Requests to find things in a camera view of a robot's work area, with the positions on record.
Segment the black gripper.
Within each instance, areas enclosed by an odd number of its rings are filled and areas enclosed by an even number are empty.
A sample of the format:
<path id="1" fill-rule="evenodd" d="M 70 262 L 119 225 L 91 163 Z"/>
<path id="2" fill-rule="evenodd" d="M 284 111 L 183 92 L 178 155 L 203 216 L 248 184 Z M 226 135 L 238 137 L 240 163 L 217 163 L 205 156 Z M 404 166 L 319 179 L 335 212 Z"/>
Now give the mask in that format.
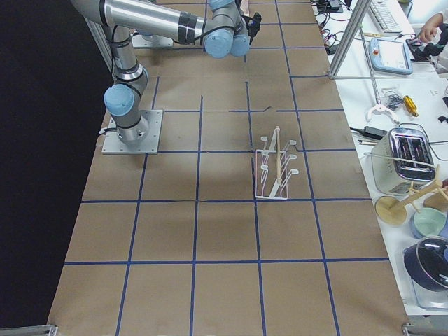
<path id="1" fill-rule="evenodd" d="M 259 12 L 255 12 L 253 14 L 253 17 L 245 15 L 244 21 L 246 23 L 246 29 L 248 31 L 248 36 L 256 37 L 257 33 L 260 31 L 262 15 Z"/>

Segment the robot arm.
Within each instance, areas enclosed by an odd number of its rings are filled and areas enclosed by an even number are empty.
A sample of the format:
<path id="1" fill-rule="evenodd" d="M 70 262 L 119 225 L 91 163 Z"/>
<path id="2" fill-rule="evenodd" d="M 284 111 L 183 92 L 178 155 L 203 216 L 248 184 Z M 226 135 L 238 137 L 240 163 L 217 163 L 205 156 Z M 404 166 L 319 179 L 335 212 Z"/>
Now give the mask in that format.
<path id="1" fill-rule="evenodd" d="M 136 49 L 202 46 L 215 58 L 244 56 L 260 31 L 262 16 L 246 16 L 240 1 L 210 1 L 211 18 L 159 6 L 155 1 L 72 1 L 87 20 L 101 26 L 111 53 L 115 82 L 104 93 L 115 122 L 115 137 L 125 145 L 148 138 L 154 118 L 139 109 L 149 75 Z"/>

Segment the person hand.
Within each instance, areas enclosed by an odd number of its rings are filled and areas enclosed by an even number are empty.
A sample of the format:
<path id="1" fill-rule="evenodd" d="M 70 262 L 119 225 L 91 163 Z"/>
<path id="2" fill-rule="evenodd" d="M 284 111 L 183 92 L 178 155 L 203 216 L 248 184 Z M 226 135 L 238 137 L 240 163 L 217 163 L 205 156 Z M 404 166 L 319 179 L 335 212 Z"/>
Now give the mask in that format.
<path id="1" fill-rule="evenodd" d="M 433 24 L 425 24 L 419 32 L 419 39 L 424 43 L 430 43 L 437 34 L 438 26 Z"/>

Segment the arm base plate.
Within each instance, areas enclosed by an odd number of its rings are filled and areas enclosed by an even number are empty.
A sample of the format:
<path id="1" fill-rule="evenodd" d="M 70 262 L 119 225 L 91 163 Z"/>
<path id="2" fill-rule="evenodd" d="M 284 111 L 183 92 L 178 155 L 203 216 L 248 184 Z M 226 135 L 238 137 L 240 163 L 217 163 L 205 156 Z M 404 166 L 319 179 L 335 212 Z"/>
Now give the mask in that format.
<path id="1" fill-rule="evenodd" d="M 136 31 L 132 35 L 132 45 L 135 49 L 172 48 L 173 44 L 172 39 L 154 34 L 145 35 Z"/>
<path id="2" fill-rule="evenodd" d="M 105 155 L 156 155 L 160 143 L 163 110 L 140 110 L 139 123 L 129 129 L 118 127 L 113 118 L 111 131 L 104 133 L 102 153 Z"/>

